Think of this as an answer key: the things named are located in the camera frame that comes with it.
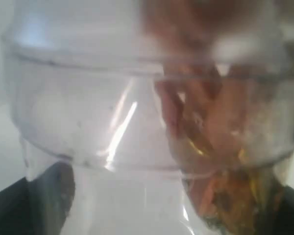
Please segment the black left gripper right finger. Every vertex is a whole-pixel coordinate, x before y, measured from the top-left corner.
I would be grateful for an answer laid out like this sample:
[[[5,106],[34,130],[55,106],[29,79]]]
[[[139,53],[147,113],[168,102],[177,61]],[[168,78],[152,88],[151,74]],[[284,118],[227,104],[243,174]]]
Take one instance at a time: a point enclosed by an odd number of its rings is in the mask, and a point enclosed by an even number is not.
[[[294,189],[285,187],[285,194],[278,213],[278,234],[294,235]]]

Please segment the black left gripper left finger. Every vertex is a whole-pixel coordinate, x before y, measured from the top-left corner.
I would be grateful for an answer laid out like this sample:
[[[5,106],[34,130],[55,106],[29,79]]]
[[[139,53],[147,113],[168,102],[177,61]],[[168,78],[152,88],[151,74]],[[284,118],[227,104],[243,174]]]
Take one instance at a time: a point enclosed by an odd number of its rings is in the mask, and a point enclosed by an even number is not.
[[[33,181],[0,191],[0,235],[59,235],[75,195],[70,165],[56,163]]]

